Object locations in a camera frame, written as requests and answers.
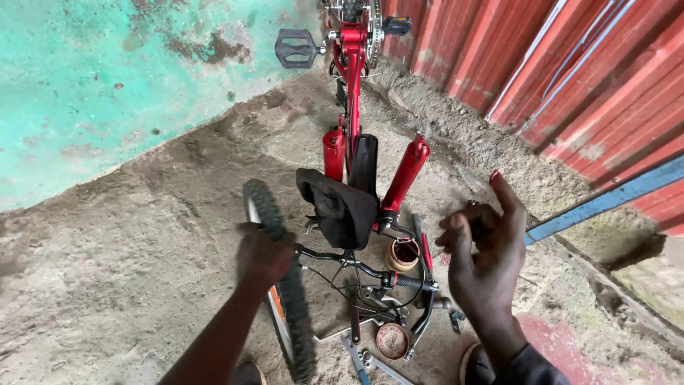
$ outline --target hand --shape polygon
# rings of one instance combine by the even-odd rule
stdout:
[[[273,242],[258,223],[241,223],[238,230],[243,234],[237,251],[238,262],[245,266],[243,280],[268,289],[285,275],[293,262],[297,237],[286,232],[278,242]]]
[[[513,294],[525,259],[527,211],[498,171],[489,183],[503,215],[489,205],[468,206],[439,223],[445,232],[435,243],[451,254],[449,288],[454,300],[469,318],[495,369],[500,369],[527,344],[512,315]],[[473,241],[479,254],[471,253]]]

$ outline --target black cloth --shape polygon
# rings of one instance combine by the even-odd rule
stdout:
[[[345,250],[366,247],[378,210],[373,195],[314,169],[297,170],[297,188],[304,200],[313,204],[318,228],[330,246]]]
[[[492,383],[504,384],[570,385],[570,380],[532,345],[527,344]]]

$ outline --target chainring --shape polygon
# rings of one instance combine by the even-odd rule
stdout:
[[[384,34],[382,32],[382,7],[380,0],[368,0],[367,33],[370,38],[366,39],[366,63],[368,68],[374,69],[380,59],[380,43]]]

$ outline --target fingernail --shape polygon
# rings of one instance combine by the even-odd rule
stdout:
[[[496,178],[496,177],[499,176],[500,174],[501,174],[501,173],[499,172],[499,170],[494,170],[494,171],[492,172],[492,175],[489,176],[489,184],[492,184],[492,182],[494,181],[494,178]]]

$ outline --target red fork leg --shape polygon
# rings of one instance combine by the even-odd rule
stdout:
[[[326,177],[342,182],[342,166],[344,165],[344,136],[342,129],[328,132],[323,136],[323,161]]]
[[[399,214],[399,206],[404,201],[406,192],[413,184],[416,179],[416,175],[423,167],[423,163],[428,158],[430,154],[430,146],[425,143],[425,137],[422,135],[416,135],[416,138],[409,143],[402,158],[402,162],[399,163],[399,168],[397,173],[392,179],[392,184],[387,190],[385,198],[380,204],[381,211],[391,211]]]

